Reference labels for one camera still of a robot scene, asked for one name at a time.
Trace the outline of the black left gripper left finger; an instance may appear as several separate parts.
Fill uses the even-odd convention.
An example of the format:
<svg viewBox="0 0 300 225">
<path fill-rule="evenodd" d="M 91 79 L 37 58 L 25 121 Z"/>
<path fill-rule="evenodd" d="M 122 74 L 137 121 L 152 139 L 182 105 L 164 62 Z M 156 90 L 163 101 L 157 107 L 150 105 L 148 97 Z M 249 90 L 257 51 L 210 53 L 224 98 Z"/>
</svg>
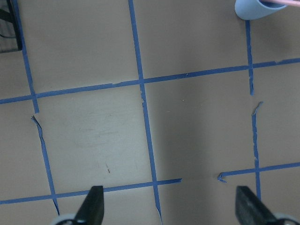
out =
<svg viewBox="0 0 300 225">
<path fill-rule="evenodd" d="M 77 211 L 75 225 L 101 225 L 104 218 L 104 188 L 93 186 Z"/>
</svg>

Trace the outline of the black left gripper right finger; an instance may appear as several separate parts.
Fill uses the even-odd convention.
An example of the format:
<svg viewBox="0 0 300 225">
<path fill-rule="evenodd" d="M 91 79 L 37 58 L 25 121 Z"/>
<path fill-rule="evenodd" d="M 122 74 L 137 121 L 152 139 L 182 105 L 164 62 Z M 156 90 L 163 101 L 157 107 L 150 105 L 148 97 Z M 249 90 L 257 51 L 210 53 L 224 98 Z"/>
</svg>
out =
<svg viewBox="0 0 300 225">
<path fill-rule="evenodd" d="M 240 225 L 281 224 L 248 186 L 236 187 L 235 215 Z"/>
</svg>

